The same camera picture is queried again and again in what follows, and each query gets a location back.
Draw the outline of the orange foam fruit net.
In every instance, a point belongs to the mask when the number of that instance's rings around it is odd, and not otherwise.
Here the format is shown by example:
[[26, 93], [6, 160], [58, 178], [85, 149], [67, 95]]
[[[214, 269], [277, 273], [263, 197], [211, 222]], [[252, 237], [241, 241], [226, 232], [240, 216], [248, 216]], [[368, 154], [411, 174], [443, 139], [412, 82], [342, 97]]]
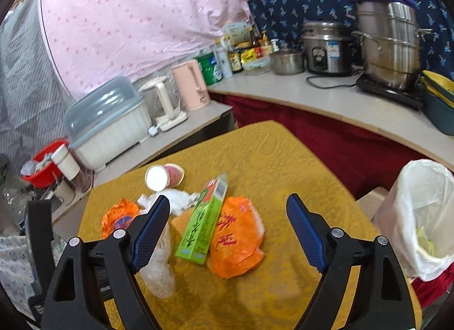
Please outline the orange foam fruit net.
[[183, 236], [186, 227], [188, 225], [189, 220], [192, 217], [192, 213], [194, 212], [194, 208], [190, 208], [185, 210], [181, 215], [175, 217], [171, 221], [171, 226], [172, 228], [175, 229], [175, 231], [178, 233], [179, 236]]

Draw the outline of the green toothpaste box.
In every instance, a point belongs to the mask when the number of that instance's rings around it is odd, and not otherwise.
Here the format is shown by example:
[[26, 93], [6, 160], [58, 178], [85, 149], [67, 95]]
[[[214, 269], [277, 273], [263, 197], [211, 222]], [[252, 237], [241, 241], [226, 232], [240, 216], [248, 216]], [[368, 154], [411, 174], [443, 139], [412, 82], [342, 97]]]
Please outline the green toothpaste box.
[[227, 189], [226, 173], [213, 178], [202, 189], [175, 252], [177, 258], [205, 264]]

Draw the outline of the large orange plastic bag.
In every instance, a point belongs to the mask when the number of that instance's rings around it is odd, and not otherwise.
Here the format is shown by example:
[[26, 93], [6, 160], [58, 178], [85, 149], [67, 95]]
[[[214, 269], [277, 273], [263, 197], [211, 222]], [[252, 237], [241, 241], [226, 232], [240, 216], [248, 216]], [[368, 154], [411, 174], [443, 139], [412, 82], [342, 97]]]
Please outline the large orange plastic bag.
[[222, 205], [209, 247], [208, 267], [221, 279], [241, 276], [260, 265], [265, 226], [252, 201], [230, 196]]

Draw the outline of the white trash bag bin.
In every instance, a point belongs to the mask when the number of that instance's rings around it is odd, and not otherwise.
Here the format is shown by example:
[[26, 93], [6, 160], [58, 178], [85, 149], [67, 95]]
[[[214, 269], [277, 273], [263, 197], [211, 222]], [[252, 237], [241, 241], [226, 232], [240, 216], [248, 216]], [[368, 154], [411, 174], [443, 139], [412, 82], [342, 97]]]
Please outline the white trash bag bin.
[[453, 263], [453, 173], [429, 159], [408, 163], [373, 223], [407, 276], [438, 278]]

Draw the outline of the red plastic basin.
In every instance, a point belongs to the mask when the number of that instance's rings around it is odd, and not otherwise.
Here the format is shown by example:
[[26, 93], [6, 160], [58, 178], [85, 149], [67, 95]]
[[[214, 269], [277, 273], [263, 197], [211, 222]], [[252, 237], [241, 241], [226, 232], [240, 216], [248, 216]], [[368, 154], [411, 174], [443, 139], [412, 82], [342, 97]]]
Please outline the red plastic basin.
[[40, 152], [31, 158], [38, 164], [45, 162], [38, 171], [35, 171], [31, 176], [22, 176], [22, 179], [29, 182], [37, 189], [46, 189], [52, 185], [57, 178], [62, 177], [62, 172], [58, 169], [55, 163], [50, 160], [49, 155], [55, 152], [60, 146], [68, 145], [67, 139], [56, 139]]

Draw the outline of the small orange snack wrapper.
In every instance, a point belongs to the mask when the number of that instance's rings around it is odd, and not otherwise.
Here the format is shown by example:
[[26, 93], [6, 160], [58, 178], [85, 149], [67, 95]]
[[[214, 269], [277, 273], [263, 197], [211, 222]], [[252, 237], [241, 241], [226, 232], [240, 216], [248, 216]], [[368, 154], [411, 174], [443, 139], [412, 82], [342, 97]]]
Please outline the small orange snack wrapper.
[[127, 229], [132, 220], [140, 214], [140, 207], [136, 202], [122, 199], [113, 205], [102, 217], [102, 238], [108, 238], [117, 229]]

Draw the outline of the clear plastic wrap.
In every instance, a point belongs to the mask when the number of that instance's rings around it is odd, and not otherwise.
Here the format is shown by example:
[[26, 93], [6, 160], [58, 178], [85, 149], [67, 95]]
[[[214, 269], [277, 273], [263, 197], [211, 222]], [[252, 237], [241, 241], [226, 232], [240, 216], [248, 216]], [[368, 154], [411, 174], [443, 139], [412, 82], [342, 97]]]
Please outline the clear plastic wrap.
[[171, 252], [170, 228], [166, 224], [148, 265], [139, 272], [148, 290], [158, 299], [167, 299], [175, 293], [175, 277], [169, 264]]

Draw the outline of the white lidded cup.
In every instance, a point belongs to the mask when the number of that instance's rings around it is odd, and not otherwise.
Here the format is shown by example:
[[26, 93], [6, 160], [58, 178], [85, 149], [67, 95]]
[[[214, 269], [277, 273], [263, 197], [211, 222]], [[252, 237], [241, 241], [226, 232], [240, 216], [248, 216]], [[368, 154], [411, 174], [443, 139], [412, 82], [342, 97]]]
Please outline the white lidded cup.
[[51, 160], [69, 181], [72, 181], [81, 171], [66, 144], [62, 144], [52, 153]]

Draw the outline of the cardboard box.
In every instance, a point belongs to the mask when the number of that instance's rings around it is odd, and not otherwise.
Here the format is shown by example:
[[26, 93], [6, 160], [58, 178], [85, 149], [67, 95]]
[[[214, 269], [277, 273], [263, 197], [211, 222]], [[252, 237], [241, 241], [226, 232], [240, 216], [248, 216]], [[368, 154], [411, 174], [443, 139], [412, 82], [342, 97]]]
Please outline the cardboard box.
[[358, 199], [356, 202], [360, 209], [365, 213], [368, 220], [373, 220], [373, 217], [388, 194], [389, 191], [387, 189], [377, 187]]

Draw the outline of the white dish rack grey lid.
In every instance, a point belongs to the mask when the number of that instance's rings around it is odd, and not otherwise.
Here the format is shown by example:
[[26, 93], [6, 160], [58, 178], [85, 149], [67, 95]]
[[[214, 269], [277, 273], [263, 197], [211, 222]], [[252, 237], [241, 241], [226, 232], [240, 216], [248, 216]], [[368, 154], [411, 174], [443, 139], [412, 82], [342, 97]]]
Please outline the white dish rack grey lid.
[[70, 106], [64, 126], [76, 160], [99, 172], [124, 151], [149, 139], [152, 119], [143, 95], [129, 79], [118, 76]]

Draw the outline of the white crumpled tissue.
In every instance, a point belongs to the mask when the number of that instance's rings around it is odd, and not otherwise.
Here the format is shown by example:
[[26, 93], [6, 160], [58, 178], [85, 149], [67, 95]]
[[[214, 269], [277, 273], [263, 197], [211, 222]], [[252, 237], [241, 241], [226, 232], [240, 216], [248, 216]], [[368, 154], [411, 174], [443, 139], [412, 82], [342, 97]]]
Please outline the white crumpled tissue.
[[137, 200], [140, 213], [147, 214], [159, 196], [164, 196], [169, 200], [170, 214], [179, 216], [197, 203], [200, 194], [197, 192], [189, 194], [178, 189], [164, 189], [150, 196], [142, 194]]

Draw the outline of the pink paper cup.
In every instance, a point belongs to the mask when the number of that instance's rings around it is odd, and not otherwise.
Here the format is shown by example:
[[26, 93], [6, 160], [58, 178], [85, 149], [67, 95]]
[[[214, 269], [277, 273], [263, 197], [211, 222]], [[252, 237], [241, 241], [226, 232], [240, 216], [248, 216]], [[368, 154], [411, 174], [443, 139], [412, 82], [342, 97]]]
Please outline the pink paper cup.
[[145, 174], [146, 186], [154, 192], [179, 186], [185, 177], [185, 171], [180, 165], [167, 163], [151, 165]]

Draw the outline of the red cabinet curtain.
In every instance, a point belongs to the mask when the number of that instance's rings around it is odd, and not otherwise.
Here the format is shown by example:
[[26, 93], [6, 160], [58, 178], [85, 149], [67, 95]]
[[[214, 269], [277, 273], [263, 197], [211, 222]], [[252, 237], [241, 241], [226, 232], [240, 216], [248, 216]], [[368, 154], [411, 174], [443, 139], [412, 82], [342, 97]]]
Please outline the red cabinet curtain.
[[391, 189], [401, 168], [425, 156], [368, 130], [324, 115], [272, 102], [213, 93], [232, 107], [238, 126], [273, 120], [309, 148], [359, 199], [377, 187]]

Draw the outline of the white electric kettle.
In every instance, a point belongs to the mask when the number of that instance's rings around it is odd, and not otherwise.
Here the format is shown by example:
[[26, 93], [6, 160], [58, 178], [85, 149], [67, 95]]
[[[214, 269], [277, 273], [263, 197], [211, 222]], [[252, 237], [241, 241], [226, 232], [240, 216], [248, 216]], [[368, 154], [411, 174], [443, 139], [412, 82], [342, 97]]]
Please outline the white electric kettle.
[[138, 91], [143, 95], [152, 118], [153, 130], [149, 131], [150, 134], [167, 132], [188, 119], [180, 95], [167, 76], [149, 80]]

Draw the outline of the yellow patterned tablecloth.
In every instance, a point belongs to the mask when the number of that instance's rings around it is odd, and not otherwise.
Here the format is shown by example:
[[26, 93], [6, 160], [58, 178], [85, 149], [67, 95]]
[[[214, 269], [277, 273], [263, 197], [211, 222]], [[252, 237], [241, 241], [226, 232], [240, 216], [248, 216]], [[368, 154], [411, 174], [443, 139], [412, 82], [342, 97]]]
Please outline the yellow patterned tablecloth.
[[171, 256], [175, 292], [155, 297], [141, 284], [164, 329], [293, 329], [320, 279], [308, 264], [287, 218], [285, 203], [296, 193], [307, 208], [351, 237], [371, 240], [377, 231], [348, 189], [287, 128], [255, 123], [165, 157], [180, 165], [180, 189], [201, 192], [226, 176], [228, 189], [215, 230], [213, 263], [222, 253], [259, 244], [240, 276], [225, 279], [210, 264]]

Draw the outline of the pink electric kettle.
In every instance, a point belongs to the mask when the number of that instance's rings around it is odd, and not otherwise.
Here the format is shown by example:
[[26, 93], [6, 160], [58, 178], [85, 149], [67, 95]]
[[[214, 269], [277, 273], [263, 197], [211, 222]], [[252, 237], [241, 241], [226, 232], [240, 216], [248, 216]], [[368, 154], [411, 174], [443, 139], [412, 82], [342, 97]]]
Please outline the pink electric kettle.
[[196, 60], [189, 60], [172, 67], [172, 75], [187, 111], [202, 109], [211, 99]]

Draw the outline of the black induction cooker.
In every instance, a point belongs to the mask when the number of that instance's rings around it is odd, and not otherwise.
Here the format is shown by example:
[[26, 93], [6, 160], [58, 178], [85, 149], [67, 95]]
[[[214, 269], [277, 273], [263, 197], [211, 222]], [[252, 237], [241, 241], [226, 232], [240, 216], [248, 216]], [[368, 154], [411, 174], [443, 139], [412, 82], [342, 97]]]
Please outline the black induction cooker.
[[423, 101], [421, 96], [415, 90], [398, 91], [396, 89], [384, 86], [370, 79], [366, 74], [362, 74], [357, 78], [356, 86], [363, 92], [378, 96], [380, 98], [389, 99], [392, 102], [420, 111], [423, 109]]

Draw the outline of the pink dotted curtain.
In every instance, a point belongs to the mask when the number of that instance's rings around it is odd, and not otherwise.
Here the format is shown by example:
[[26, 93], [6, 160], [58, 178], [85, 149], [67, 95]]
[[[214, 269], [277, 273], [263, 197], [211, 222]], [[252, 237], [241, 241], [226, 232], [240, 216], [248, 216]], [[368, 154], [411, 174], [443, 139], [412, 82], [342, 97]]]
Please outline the pink dotted curtain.
[[39, 0], [56, 73], [74, 99], [210, 47], [249, 18], [247, 0]]

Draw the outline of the stacked yellow teal basins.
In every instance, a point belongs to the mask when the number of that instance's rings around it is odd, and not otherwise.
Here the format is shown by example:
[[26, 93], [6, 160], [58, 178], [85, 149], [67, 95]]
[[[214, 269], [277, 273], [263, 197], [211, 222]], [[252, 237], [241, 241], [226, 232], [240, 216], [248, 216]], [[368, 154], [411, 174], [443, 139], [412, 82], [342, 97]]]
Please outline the stacked yellow teal basins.
[[447, 136], [453, 136], [453, 81], [432, 71], [420, 76], [423, 112]]

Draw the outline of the green tin can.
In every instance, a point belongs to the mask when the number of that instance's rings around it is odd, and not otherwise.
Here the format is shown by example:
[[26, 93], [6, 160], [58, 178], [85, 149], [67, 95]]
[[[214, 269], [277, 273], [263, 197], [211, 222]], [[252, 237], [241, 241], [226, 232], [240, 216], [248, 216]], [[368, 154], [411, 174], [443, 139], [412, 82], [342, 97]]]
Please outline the green tin can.
[[213, 52], [197, 56], [196, 61], [199, 63], [202, 76], [207, 86], [217, 84], [223, 79], [222, 70], [220, 69]]

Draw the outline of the white slim bottle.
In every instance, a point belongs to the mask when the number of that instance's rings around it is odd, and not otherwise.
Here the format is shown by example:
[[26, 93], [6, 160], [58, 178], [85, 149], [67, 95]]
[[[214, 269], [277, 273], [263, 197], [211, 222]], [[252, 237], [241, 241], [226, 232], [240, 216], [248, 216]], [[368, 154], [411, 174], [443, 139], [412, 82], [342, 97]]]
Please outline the white slim bottle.
[[231, 64], [228, 59], [228, 53], [224, 49], [217, 49], [216, 55], [218, 58], [218, 63], [221, 67], [223, 77], [225, 79], [230, 79], [233, 77], [233, 71], [231, 68]]

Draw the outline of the dark soy sauce bottle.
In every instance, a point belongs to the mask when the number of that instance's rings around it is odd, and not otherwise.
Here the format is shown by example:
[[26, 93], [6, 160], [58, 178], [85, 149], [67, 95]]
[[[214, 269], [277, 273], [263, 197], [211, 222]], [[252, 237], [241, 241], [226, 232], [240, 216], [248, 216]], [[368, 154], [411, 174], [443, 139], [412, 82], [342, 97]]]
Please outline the dark soy sauce bottle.
[[228, 61], [234, 74], [243, 71], [240, 52], [235, 47], [228, 48]]

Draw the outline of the small steel pot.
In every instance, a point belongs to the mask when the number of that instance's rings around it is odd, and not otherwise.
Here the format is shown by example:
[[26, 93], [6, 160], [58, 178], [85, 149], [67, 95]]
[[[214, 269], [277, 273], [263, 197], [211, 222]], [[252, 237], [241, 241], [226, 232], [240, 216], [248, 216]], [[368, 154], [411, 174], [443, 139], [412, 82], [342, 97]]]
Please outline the small steel pot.
[[280, 76], [292, 76], [303, 73], [306, 69], [305, 54], [297, 49], [280, 49], [269, 55], [273, 73]]

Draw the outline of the silver rice cooker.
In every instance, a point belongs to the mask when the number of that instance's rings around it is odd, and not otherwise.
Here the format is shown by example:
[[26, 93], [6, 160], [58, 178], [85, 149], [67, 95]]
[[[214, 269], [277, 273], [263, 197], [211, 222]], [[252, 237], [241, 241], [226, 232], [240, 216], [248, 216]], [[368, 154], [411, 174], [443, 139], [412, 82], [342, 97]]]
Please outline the silver rice cooker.
[[352, 73], [354, 39], [341, 23], [304, 23], [302, 43], [310, 73], [323, 76], [348, 76]]

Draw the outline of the large steel steamer pot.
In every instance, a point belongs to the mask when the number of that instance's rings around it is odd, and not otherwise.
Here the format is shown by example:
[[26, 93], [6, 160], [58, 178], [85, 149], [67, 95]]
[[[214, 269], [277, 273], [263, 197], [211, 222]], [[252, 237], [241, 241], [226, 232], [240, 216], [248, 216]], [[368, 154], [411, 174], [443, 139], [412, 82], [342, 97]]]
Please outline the large steel steamer pot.
[[399, 92], [412, 87], [420, 72], [420, 40], [432, 35], [421, 28], [416, 12], [401, 2], [364, 1], [356, 4], [365, 74], [378, 84]]

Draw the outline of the blue patterned cloth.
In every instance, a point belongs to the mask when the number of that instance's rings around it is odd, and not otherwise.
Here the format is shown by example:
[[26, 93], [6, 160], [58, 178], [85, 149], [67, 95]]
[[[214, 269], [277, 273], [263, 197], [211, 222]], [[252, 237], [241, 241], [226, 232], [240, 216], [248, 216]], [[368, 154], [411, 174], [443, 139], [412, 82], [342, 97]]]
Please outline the blue patterned cloth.
[[[433, 30], [421, 39], [420, 62], [424, 70], [453, 78], [453, 15], [442, 0], [414, 0], [417, 23]], [[356, 6], [347, 0], [250, 0], [251, 14], [258, 29], [270, 39], [288, 44], [302, 35], [303, 23], [313, 20], [337, 22], [357, 30], [352, 18]]]

